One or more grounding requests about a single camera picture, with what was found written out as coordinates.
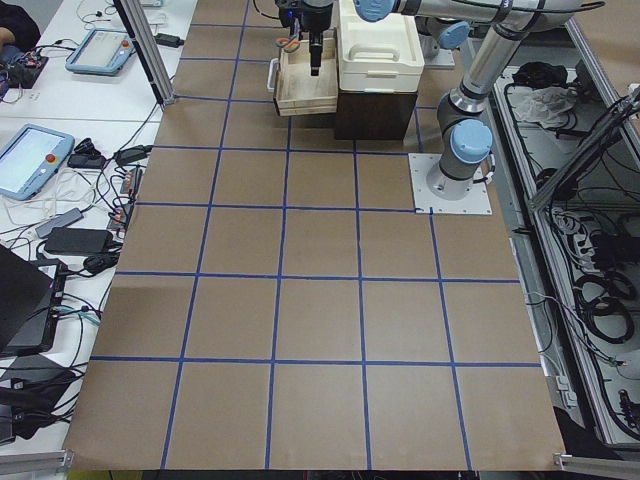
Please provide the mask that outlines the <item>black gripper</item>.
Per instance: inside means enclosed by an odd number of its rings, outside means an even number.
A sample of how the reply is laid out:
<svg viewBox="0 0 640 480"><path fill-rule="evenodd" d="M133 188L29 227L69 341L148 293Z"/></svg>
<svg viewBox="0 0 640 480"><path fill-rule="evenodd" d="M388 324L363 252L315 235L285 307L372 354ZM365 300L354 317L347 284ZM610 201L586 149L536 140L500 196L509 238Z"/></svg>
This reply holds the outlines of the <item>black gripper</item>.
<svg viewBox="0 0 640 480"><path fill-rule="evenodd" d="M330 28L332 0L301 0L301 27L309 34L310 74L318 76L322 63L323 34Z"/></svg>

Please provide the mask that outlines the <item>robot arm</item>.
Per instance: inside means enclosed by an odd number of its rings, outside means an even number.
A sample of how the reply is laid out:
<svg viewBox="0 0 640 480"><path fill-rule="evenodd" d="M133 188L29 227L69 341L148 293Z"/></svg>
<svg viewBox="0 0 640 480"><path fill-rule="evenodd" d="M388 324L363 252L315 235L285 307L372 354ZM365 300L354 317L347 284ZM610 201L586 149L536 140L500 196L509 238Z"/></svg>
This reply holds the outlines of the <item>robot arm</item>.
<svg viewBox="0 0 640 480"><path fill-rule="evenodd" d="M438 106L444 152L434 173L461 184L473 179L489 155L493 137L478 119L495 81L531 32L564 24L574 14L600 8L603 1L355 1L369 23L391 14L464 20L490 26L460 84Z"/></svg>

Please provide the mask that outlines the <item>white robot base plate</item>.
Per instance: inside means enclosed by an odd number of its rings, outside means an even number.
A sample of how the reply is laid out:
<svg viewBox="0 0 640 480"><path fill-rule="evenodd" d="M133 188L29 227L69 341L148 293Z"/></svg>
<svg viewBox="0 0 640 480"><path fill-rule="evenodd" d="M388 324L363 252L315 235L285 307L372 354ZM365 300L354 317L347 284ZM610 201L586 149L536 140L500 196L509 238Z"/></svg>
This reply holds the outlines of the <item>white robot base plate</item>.
<svg viewBox="0 0 640 480"><path fill-rule="evenodd" d="M440 170L440 154L408 155L414 211L434 215L491 215L487 182L478 166L471 179L458 181Z"/></svg>

